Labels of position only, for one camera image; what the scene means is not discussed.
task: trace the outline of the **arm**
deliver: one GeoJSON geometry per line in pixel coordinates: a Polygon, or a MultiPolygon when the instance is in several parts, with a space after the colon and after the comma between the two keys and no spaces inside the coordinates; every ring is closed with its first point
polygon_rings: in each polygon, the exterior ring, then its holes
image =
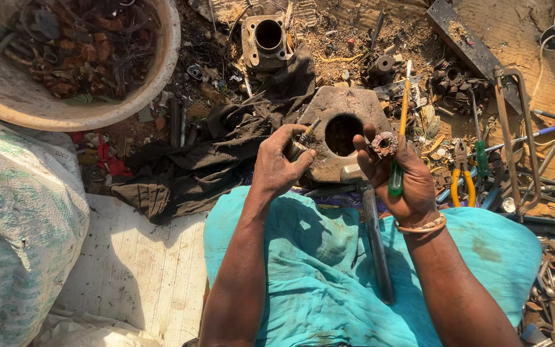
{"type": "Polygon", "coordinates": [[[258,149],[250,191],[209,292],[201,346],[253,346],[265,309],[265,221],[271,201],[286,193],[314,161],[316,151],[288,162],[282,152],[304,125],[288,124],[258,149]]]}
{"type": "MultiPolygon", "coordinates": [[[[375,137],[372,124],[364,126],[368,140],[375,137]]],[[[436,209],[434,179],[427,166],[400,137],[395,159],[404,169],[403,193],[390,196],[391,161],[378,157],[361,135],[353,138],[357,161],[378,197],[400,225],[419,227],[440,216],[436,209]]],[[[432,235],[404,235],[419,277],[427,310],[443,346],[496,347],[522,344],[497,302],[474,277],[459,254],[446,227],[432,235]]]]}

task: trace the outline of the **hand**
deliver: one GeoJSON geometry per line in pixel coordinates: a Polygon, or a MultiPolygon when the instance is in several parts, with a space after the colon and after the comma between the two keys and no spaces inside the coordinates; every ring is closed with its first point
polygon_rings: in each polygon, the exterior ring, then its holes
{"type": "Polygon", "coordinates": [[[283,125],[260,144],[250,191],[273,200],[285,194],[301,178],[312,165],[316,150],[303,152],[292,163],[286,160],[282,152],[290,144],[293,135],[303,133],[307,128],[300,124],[283,125]]]}
{"type": "MultiPolygon", "coordinates": [[[[363,133],[372,142],[376,129],[374,125],[367,123],[363,127],[363,133]]],[[[378,155],[369,148],[361,135],[355,135],[353,145],[358,151],[357,162],[361,171],[397,222],[406,228],[420,227],[440,217],[436,209],[434,179],[415,151],[408,147],[406,137],[400,136],[398,140],[400,146],[397,153],[382,158],[380,162],[378,155]],[[389,173],[393,157],[404,170],[403,192],[399,196],[389,195],[389,173]]]]}

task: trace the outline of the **copper bangle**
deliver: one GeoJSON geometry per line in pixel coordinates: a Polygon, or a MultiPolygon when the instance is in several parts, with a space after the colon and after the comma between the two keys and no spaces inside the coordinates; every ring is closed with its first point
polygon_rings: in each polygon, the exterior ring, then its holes
{"type": "Polygon", "coordinates": [[[405,227],[401,227],[401,226],[397,225],[397,220],[393,221],[393,225],[395,226],[397,231],[399,231],[400,233],[402,233],[404,235],[408,235],[408,234],[427,234],[427,233],[437,232],[438,230],[443,229],[446,225],[446,218],[444,216],[442,216],[442,221],[438,225],[435,225],[435,226],[429,227],[429,228],[405,228],[405,227]]]}

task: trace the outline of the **yellow-handled pliers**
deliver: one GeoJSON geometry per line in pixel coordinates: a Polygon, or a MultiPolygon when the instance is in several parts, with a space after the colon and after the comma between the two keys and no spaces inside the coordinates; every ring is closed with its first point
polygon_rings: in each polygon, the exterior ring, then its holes
{"type": "Polygon", "coordinates": [[[476,201],[476,191],[474,189],[474,183],[472,182],[472,177],[470,176],[470,171],[468,171],[468,147],[462,139],[459,139],[455,143],[454,154],[454,165],[453,169],[453,183],[451,184],[451,199],[453,200],[453,205],[458,208],[459,205],[459,195],[458,195],[458,180],[459,173],[462,172],[464,175],[464,182],[468,186],[468,207],[473,208],[476,201]]]}

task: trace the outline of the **yellow screwdriver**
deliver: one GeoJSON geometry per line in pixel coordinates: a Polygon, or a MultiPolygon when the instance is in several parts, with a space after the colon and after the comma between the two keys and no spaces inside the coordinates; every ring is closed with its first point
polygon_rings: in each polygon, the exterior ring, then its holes
{"type": "MultiPolygon", "coordinates": [[[[408,114],[408,98],[410,97],[410,70],[412,69],[412,60],[406,64],[406,80],[404,81],[404,97],[401,104],[400,131],[398,135],[406,133],[406,117],[408,114]]],[[[391,174],[389,175],[389,194],[397,196],[401,194],[403,189],[404,170],[400,167],[395,159],[391,162],[391,174]]]]}

